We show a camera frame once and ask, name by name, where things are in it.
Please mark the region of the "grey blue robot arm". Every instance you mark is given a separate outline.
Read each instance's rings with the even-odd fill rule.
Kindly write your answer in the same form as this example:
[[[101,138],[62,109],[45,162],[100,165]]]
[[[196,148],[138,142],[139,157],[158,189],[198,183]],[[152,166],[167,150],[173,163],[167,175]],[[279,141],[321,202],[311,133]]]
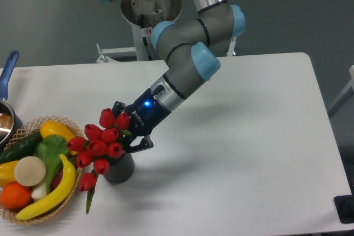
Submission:
[[[152,130],[219,69],[210,47],[242,34],[246,20],[239,6],[227,0],[194,0],[198,16],[176,25],[181,0],[121,0],[127,21],[138,27],[136,54],[161,58],[168,70],[132,104],[116,102],[114,114],[127,113],[130,136],[122,139],[127,153],[153,146]]]

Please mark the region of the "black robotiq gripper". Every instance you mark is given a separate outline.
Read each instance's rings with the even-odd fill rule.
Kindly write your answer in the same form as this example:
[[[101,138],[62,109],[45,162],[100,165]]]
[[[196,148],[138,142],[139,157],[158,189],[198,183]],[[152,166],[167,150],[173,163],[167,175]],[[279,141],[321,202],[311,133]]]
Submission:
[[[134,136],[123,137],[122,144],[125,153],[137,153],[151,149],[154,144],[150,138],[152,130],[162,122],[171,111],[165,108],[154,97],[153,91],[148,88],[132,104],[115,101],[112,107],[114,116],[126,112],[129,116],[129,131]],[[137,137],[143,137],[137,145],[132,145]]]

